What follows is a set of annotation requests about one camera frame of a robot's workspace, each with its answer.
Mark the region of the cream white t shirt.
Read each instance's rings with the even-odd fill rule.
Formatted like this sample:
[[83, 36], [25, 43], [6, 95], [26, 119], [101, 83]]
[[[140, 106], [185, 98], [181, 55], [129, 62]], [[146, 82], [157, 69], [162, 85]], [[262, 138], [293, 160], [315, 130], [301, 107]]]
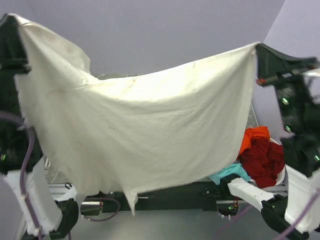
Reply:
[[15, 16], [31, 71], [19, 104], [44, 154], [83, 195], [189, 184], [232, 164], [256, 76], [256, 44], [166, 70], [100, 80], [84, 51]]

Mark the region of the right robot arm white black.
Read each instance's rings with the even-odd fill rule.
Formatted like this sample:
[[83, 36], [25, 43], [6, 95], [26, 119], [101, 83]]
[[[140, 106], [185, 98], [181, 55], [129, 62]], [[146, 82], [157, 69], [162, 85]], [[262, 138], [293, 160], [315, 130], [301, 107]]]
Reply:
[[237, 174], [220, 181], [219, 193], [260, 211], [278, 239], [307, 240], [320, 230], [320, 106], [310, 93], [320, 75], [316, 57], [293, 57], [263, 43], [256, 46], [257, 84], [273, 86], [283, 129], [286, 196], [262, 190]]

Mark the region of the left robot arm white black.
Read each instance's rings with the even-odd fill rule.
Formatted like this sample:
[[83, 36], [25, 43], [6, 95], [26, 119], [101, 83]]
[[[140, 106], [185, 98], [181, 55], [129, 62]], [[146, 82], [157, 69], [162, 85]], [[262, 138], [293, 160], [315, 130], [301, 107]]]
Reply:
[[15, 78], [31, 71], [19, 33], [21, 24], [10, 13], [0, 19], [0, 175], [23, 212], [27, 229], [22, 239], [70, 239], [79, 217], [78, 203], [73, 196], [53, 199], [45, 177], [45, 156], [19, 104]]

